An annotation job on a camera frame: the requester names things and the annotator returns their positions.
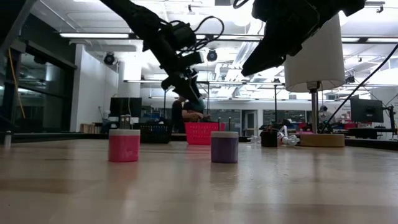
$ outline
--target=security camera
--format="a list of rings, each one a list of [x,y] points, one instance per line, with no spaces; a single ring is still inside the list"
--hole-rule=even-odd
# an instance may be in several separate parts
[[[207,61],[209,61],[209,62],[214,62],[215,60],[217,60],[217,53],[216,53],[216,50],[211,49],[211,50],[209,50],[209,52],[207,53]]]
[[[114,52],[108,52],[106,53],[106,56],[104,58],[104,63],[106,65],[114,65],[118,62],[118,60],[114,57]]]

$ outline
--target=purple cup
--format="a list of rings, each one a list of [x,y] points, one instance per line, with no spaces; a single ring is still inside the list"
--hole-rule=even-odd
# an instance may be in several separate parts
[[[232,131],[211,132],[211,161],[238,162],[239,134]]]

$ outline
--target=computer monitor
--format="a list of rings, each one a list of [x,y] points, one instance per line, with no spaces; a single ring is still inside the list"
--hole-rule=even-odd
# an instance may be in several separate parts
[[[131,114],[133,118],[140,118],[141,108],[142,98],[112,97],[110,116],[119,117],[121,115]]]
[[[383,123],[383,103],[380,100],[351,99],[351,120]]]

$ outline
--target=pink cup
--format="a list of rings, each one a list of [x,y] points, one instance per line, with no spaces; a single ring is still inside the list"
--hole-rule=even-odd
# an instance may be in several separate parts
[[[139,130],[110,130],[108,160],[110,162],[138,161],[139,141]]]

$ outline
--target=black basket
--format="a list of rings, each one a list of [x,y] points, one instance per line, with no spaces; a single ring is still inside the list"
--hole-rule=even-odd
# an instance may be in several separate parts
[[[173,128],[169,124],[134,124],[133,129],[141,131],[141,143],[167,144]]]

